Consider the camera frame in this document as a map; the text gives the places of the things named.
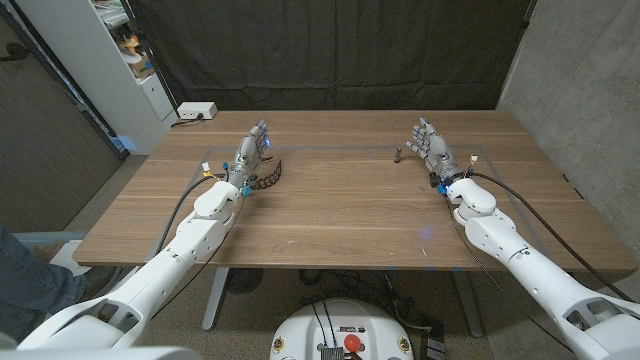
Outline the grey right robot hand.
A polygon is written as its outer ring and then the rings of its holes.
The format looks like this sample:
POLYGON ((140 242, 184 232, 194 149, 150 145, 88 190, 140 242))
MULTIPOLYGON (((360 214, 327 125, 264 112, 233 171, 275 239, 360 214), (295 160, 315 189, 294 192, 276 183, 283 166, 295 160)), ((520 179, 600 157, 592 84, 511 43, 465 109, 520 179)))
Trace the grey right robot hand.
POLYGON ((424 161, 431 187, 446 189, 461 177, 462 170, 434 125, 425 117, 420 117, 419 121, 413 126, 413 140, 407 141, 405 146, 424 161))

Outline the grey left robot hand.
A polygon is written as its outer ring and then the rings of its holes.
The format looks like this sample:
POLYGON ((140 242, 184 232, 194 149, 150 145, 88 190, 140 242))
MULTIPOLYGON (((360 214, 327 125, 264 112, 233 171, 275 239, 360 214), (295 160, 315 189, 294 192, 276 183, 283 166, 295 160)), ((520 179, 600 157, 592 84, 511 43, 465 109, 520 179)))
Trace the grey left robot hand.
POLYGON ((265 120, 260 119, 241 140, 228 170, 228 182, 238 189, 243 188, 257 174, 269 144, 265 120))

